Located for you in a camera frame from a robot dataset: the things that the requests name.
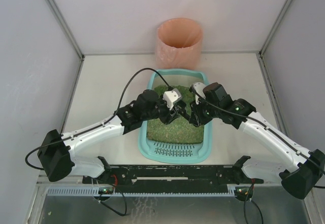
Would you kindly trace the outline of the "black litter scoop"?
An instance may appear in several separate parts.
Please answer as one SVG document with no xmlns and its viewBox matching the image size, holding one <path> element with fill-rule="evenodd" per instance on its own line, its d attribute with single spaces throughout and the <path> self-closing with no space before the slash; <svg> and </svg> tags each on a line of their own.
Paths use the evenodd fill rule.
<svg viewBox="0 0 325 224">
<path fill-rule="evenodd" d="M 177 108 L 177 114 L 183 117 L 188 123 L 191 123 L 191 115 L 188 114 L 186 108 Z"/>
</svg>

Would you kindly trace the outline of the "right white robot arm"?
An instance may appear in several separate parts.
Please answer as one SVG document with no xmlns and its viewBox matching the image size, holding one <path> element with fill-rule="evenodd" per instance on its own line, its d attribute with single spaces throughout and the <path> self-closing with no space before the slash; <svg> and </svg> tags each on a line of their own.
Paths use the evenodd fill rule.
<svg viewBox="0 0 325 224">
<path fill-rule="evenodd" d="M 195 100 L 190 104 L 191 124 L 201 126 L 215 118 L 221 119 L 257 140 L 278 158 L 278 163 L 270 163 L 244 157 L 240 168 L 247 178 L 280 183 L 290 195 L 300 200 L 317 187 L 324 175 L 322 151 L 311 151 L 299 145 L 267 122 L 251 103 L 245 99 L 233 100 L 217 82 L 209 85 L 196 82 L 189 90 L 195 94 Z"/>
</svg>

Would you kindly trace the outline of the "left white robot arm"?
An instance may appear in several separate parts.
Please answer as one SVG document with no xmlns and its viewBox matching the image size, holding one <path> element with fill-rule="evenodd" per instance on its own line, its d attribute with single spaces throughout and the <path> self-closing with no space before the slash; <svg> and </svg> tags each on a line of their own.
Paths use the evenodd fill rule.
<svg viewBox="0 0 325 224">
<path fill-rule="evenodd" d="M 178 89 L 168 90 L 163 95 L 147 89 L 136 100 L 93 125 L 63 134 L 51 130 L 37 155 L 50 182 L 73 175 L 97 178 L 108 170 L 107 161 L 102 156 L 81 156 L 82 151 L 101 141 L 134 131 L 148 120 L 159 119 L 163 124 L 170 124 L 185 108 Z"/>
</svg>

